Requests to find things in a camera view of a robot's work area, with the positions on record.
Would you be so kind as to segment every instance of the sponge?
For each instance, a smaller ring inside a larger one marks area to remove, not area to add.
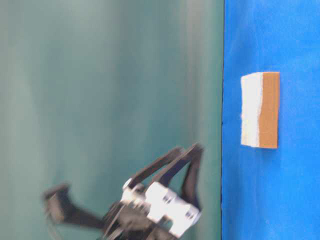
[[[255,72],[241,78],[241,144],[278,148],[279,72]]]

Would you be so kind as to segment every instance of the blue backdrop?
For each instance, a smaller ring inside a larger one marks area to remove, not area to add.
[[[320,1],[225,1],[222,238],[320,239]],[[279,147],[241,146],[241,82],[280,72]]]

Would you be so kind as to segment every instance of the green wall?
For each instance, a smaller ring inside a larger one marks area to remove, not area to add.
[[[196,141],[204,211],[183,239],[220,239],[223,12],[222,0],[0,2],[0,239],[50,239],[46,188],[69,182],[102,216],[132,173]]]

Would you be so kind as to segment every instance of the black plastic part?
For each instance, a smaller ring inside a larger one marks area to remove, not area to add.
[[[131,208],[116,202],[104,217],[103,238],[122,229],[117,240],[177,240],[162,226],[149,220],[138,208]]]
[[[55,223],[66,223],[102,230],[104,222],[94,214],[76,207],[68,196],[69,185],[62,184],[43,194],[46,211]]]
[[[133,189],[138,183],[141,183],[144,179],[155,173],[157,170],[162,168],[164,165],[171,163],[174,159],[182,154],[182,147],[175,147],[170,150],[167,154],[157,158],[154,162],[144,167],[142,170],[137,172],[131,177],[131,181],[128,187]]]
[[[191,203],[201,211],[201,205],[197,197],[198,175],[200,170],[201,159],[203,155],[203,148],[197,145],[189,153],[191,162],[185,174],[184,181],[181,187],[181,198],[187,203]]]

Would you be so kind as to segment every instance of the brown cardboard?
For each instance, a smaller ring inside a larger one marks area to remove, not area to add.
[[[259,147],[278,148],[279,72],[264,72],[259,116]]]

